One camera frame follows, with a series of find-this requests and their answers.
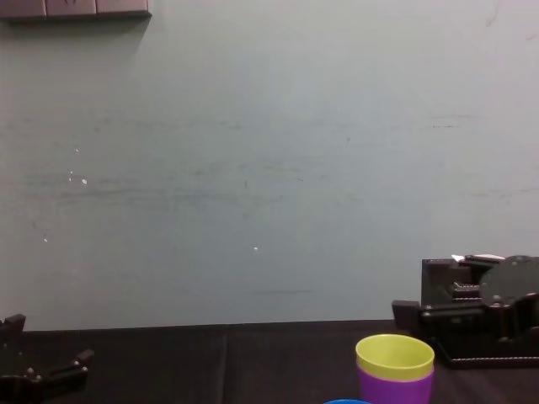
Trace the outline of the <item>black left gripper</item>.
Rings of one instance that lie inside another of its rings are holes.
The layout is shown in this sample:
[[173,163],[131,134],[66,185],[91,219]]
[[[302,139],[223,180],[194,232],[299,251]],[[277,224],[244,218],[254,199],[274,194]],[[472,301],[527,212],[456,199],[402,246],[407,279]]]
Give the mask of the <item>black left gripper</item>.
[[68,393],[83,389],[88,381],[94,351],[86,349],[74,359],[38,371],[24,362],[23,331],[26,316],[16,314],[1,320],[1,403],[40,403],[42,394]]

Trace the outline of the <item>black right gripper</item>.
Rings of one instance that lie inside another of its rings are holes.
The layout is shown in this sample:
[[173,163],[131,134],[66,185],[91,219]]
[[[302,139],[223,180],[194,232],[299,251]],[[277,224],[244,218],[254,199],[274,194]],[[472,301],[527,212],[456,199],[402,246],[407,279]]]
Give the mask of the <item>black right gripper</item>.
[[417,301],[394,300],[397,328],[421,337],[481,330],[500,341],[518,340],[538,329],[538,292],[529,289],[482,289],[482,304],[457,303],[422,306]]

